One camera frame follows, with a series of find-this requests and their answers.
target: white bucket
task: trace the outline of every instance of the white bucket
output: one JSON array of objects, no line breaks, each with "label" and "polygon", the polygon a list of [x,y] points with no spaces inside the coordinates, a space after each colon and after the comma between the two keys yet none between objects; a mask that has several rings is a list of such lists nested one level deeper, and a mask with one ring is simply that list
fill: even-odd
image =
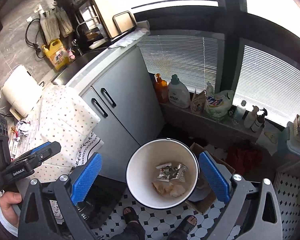
[{"label": "white bucket", "polygon": [[[183,163],[188,167],[182,185],[186,192],[179,197],[161,196],[154,189],[159,170],[155,167],[165,163]],[[199,175],[199,165],[191,150],[172,139],[158,139],[141,146],[131,157],[127,166],[127,184],[134,198],[152,209],[169,209],[181,204],[193,192]]]}]

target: wooden cutting board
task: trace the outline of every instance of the wooden cutting board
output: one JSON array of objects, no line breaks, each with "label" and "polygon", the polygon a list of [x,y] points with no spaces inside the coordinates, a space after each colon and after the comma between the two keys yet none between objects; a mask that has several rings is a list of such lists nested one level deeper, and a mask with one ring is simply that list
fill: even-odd
[{"label": "wooden cutting board", "polygon": [[[127,0],[92,0],[96,6],[98,16],[110,38],[114,38],[120,33],[113,21],[113,16],[124,11],[131,11]],[[128,13],[116,17],[121,32],[125,32],[134,27]]]}]

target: yellow detergent bottle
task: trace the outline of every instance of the yellow detergent bottle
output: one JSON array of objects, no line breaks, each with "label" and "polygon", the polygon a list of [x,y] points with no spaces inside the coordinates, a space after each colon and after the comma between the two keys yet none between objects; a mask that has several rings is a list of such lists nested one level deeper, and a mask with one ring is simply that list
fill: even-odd
[{"label": "yellow detergent bottle", "polygon": [[68,52],[63,46],[61,40],[52,41],[48,45],[49,49],[46,48],[46,45],[42,46],[43,52],[49,58],[56,70],[62,68],[65,64],[69,63]]}]

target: dark pants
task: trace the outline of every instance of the dark pants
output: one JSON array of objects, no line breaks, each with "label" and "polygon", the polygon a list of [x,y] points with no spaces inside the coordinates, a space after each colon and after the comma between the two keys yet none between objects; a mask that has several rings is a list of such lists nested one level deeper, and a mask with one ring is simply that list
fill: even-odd
[{"label": "dark pants", "polygon": [[[111,240],[145,240],[145,233],[142,225],[132,222],[121,234],[113,236]],[[176,229],[168,236],[167,240],[186,240],[187,236],[185,231]]]}]

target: black slipper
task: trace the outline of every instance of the black slipper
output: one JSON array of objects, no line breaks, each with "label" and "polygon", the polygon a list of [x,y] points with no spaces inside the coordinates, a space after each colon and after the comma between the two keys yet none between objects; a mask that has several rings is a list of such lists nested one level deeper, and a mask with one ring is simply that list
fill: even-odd
[{"label": "black slipper", "polygon": [[187,234],[189,234],[192,229],[194,229],[194,227],[197,225],[197,219],[196,219],[196,222],[195,222],[195,225],[193,224],[190,224],[187,220],[189,217],[194,217],[196,219],[195,216],[193,215],[189,215],[189,216],[186,216],[182,222],[180,223],[180,225],[177,227],[177,229],[180,229],[182,231],[185,231]]},{"label": "black slipper", "polygon": [[127,214],[123,214],[124,221],[126,222],[126,224],[128,225],[129,222],[131,221],[138,221],[138,223],[140,224],[136,211],[132,207],[126,207],[126,208],[129,208],[131,210],[131,212]]}]

